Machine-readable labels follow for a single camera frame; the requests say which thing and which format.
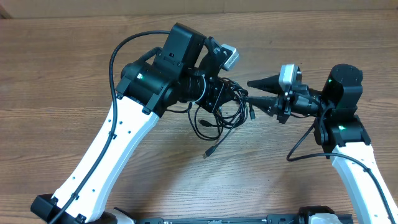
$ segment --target tabletop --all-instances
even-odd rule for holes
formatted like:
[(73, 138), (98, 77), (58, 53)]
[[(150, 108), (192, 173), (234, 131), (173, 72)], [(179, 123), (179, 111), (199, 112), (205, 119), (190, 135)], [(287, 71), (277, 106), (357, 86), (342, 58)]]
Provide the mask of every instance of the tabletop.
[[(312, 11), (172, 16), (118, 16), (0, 20), (0, 222), (42, 223), (30, 212), (36, 195), (54, 193), (83, 157), (111, 105), (108, 63), (115, 46), (147, 30), (180, 22), (220, 43), (241, 59), (221, 72), (246, 88), (296, 63), (303, 82), (321, 90), (331, 68), (352, 64), (363, 71), (357, 114), (371, 137), (381, 174), (398, 202), (398, 11)], [(164, 35), (133, 40), (121, 49), (123, 66)], [(183, 110), (185, 104), (172, 107)], [(234, 103), (223, 108), (236, 110)], [(287, 162), (285, 157), (313, 122), (279, 124), (256, 110), (209, 158), (214, 144), (198, 139), (186, 114), (165, 113), (138, 145), (116, 181), (108, 208), (134, 217), (258, 217), (327, 205), (354, 210), (346, 189), (324, 158)], [(200, 112), (212, 121), (212, 115)], [(216, 134), (212, 128), (200, 127)], [(322, 152), (310, 135), (297, 155)]]

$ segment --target cable connector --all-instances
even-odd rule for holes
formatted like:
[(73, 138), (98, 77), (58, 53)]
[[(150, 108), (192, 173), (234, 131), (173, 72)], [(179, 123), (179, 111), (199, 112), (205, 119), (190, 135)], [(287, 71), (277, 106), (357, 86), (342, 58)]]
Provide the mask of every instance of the cable connector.
[(199, 120), (199, 123), (201, 124), (201, 125), (203, 125), (204, 127), (213, 127), (214, 125), (212, 125), (210, 122), (208, 122), (208, 121), (206, 121), (206, 120), (203, 120), (203, 119), (200, 119)]
[(254, 114), (253, 106), (251, 103), (249, 103), (249, 112), (250, 112), (250, 119), (254, 120), (256, 118), (256, 115)]
[(211, 156), (213, 152), (216, 151), (217, 146), (211, 146), (206, 152), (203, 154), (203, 158), (206, 159), (207, 157)]

